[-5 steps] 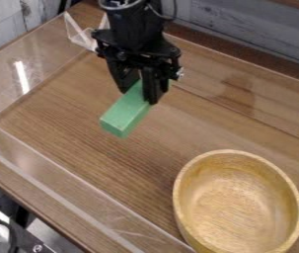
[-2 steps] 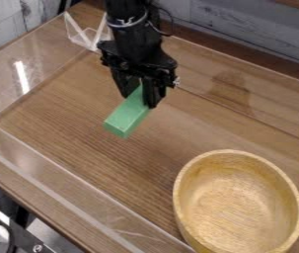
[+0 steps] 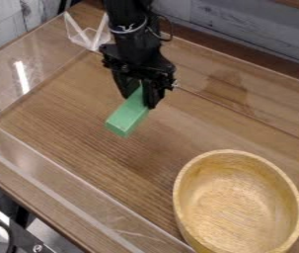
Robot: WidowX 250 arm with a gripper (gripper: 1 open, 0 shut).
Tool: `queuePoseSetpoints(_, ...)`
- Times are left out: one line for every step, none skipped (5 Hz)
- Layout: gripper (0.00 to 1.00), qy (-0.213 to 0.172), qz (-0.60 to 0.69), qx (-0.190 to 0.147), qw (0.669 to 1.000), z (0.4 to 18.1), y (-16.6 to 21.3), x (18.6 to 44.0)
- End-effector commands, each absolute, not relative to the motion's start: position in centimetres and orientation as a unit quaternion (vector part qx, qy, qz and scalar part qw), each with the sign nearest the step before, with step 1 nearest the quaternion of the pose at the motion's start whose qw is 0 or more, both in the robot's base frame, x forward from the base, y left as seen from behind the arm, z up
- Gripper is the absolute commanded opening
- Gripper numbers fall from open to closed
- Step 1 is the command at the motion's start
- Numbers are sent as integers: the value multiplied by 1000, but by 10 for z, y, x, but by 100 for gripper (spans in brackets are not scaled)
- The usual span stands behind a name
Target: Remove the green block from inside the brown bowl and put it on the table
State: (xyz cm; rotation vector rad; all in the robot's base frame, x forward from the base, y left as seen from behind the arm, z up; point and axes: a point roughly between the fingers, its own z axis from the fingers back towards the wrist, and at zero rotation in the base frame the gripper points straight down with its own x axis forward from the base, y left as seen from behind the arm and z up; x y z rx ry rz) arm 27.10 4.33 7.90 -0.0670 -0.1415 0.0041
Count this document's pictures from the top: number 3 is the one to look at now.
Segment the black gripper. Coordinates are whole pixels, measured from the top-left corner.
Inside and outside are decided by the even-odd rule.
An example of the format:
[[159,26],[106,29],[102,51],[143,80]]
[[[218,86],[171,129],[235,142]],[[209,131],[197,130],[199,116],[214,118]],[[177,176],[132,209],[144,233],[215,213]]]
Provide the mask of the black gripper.
[[171,90],[175,82],[175,65],[155,50],[148,55],[119,53],[114,43],[104,43],[99,50],[103,65],[111,69],[114,80],[124,99],[128,99],[143,83],[144,105],[152,110],[164,97],[164,89]]

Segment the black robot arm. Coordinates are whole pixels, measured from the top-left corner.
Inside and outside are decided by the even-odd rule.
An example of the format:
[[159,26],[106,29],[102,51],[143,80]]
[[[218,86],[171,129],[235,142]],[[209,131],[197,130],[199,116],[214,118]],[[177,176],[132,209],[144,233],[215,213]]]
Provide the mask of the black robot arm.
[[143,104],[154,109],[174,88],[175,65],[160,47],[171,38],[160,35],[152,0],[103,0],[108,29],[115,42],[99,46],[103,65],[111,69],[122,96],[128,99],[143,88]]

